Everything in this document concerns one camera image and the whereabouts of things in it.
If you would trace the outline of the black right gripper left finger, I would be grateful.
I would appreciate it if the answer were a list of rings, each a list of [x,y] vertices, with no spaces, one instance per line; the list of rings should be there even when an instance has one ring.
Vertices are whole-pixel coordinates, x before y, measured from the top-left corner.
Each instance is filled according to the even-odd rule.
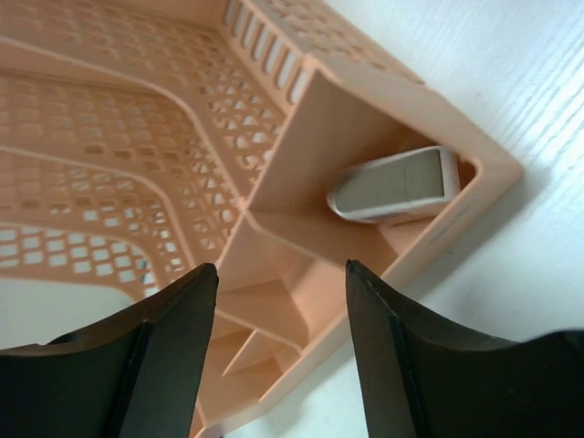
[[[2,350],[2,436],[189,436],[217,290],[202,264],[48,344]]]

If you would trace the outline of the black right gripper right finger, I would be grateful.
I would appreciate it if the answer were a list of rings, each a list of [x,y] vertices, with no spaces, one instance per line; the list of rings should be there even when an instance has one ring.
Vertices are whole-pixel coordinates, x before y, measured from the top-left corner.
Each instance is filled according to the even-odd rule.
[[[516,342],[439,315],[365,265],[346,301],[371,437],[580,437],[583,333]]]

